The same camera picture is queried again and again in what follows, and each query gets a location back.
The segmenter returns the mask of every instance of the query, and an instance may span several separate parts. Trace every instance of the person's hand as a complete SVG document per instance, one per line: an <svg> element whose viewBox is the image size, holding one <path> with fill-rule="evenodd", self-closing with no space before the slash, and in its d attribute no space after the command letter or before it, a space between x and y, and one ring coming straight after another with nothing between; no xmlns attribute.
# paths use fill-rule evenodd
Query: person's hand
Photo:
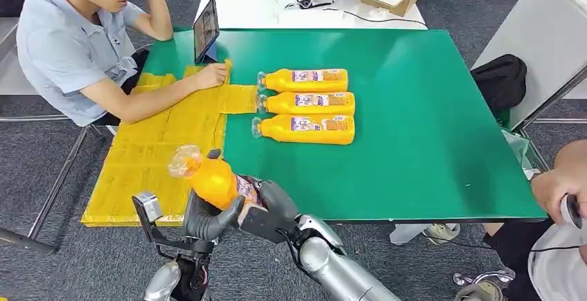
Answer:
<svg viewBox="0 0 587 301"><path fill-rule="evenodd" d="M197 91L222 85L227 75L228 71L225 64L209 64L188 79L193 81L194 89Z"/></svg>
<svg viewBox="0 0 587 301"><path fill-rule="evenodd" d="M219 157L219 149L208 153L208 158L218 159ZM183 217L183 232L186 236L212 241L228 226L236 224L243 205L244 196L239 195L226 210L221 211L191 190Z"/></svg>
<svg viewBox="0 0 587 301"><path fill-rule="evenodd" d="M577 196L579 213L587 218L587 170L580 165L563 165L532 179L532 192L538 204L556 224L564 224L561 200L566 194Z"/></svg>

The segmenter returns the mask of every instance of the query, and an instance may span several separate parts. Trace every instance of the robotic arm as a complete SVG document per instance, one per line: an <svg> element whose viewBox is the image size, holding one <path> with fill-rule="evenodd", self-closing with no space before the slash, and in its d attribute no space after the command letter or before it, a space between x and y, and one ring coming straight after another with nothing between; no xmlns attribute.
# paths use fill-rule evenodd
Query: robotic arm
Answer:
<svg viewBox="0 0 587 301"><path fill-rule="evenodd" d="M202 201L192 192L184 217L184 232L186 226L197 225L199 228L195 230L215 231L208 234L208 238L217 237L229 224L228 220L238 220L240 229L245 232L276 244L287 242L296 266L322 285L332 295L333 300L400 301L378 279L346 255L341 238L323 220L312 215L299 215L293 201L277 183L259 181L249 176L245 178L258 190L268 210L248 205L243 207L240 201L231 206L234 210L227 209L230 212L226 214L225 211L217 216L203 215L201 212L190 215L190 207L201 208L200 204L193 202ZM206 287L213 244L203 239L195 239L194 235L187 233L180 241L166 239L155 224L161 217L161 208L156 197L153 194L140 194L133 197L133 201L147 239L156 244L160 255L172 259L151 279L144 300L167 301L170 296L179 301L209 300ZM235 213L239 209L240 216L237 219ZM202 221L202 217L207 217L206 220L212 220L212 223L203 228L198 223ZM218 221L222 222L223 227L219 228ZM163 254L160 245L176 248L179 250L178 255L171 257Z"/></svg>

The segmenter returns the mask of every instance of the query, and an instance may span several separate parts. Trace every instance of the green table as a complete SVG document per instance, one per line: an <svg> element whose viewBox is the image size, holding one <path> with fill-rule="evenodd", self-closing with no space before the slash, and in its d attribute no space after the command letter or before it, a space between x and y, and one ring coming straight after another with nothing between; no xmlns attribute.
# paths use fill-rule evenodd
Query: green table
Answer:
<svg viewBox="0 0 587 301"><path fill-rule="evenodd" d="M348 70L351 145L254 139L255 115L228 117L233 171L277 181L301 212L332 221L545 216L446 31L234 29L217 47L234 62L233 84L281 68ZM145 71L181 78L192 63L187 31L155 44Z"/></svg>

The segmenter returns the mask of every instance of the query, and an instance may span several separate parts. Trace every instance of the light blue polo shirt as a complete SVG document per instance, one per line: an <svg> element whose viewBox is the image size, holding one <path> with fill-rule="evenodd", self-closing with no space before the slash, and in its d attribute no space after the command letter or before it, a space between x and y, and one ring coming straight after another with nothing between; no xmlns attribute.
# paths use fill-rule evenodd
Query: light blue polo shirt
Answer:
<svg viewBox="0 0 587 301"><path fill-rule="evenodd" d="M125 28L142 12L130 2L118 13L100 9L97 26L67 0L25 0L17 29L24 75L77 125L92 123L106 111L80 89L104 77L121 86L136 74L135 61L123 56Z"/></svg>

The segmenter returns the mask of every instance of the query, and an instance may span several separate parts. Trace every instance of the man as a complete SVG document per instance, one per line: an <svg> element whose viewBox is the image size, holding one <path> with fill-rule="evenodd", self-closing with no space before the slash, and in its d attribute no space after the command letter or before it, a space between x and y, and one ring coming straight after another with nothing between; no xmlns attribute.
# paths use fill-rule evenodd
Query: man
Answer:
<svg viewBox="0 0 587 301"><path fill-rule="evenodd" d="M130 95L146 54L123 56L126 27L172 39L165 0L147 0L150 14L128 0L25 0L17 45L28 81L77 125L117 125L153 116L192 92L220 85L223 64L170 86Z"/></svg>
<svg viewBox="0 0 587 301"><path fill-rule="evenodd" d="M587 222L587 140L561 149L554 169L532 180L532 192L550 219L485 224L485 241L497 251L503 264L516 271L516 279L506 291L508 301L587 300L587 226L580 230L565 224L560 209L562 198L574 194L584 225Z"/></svg>

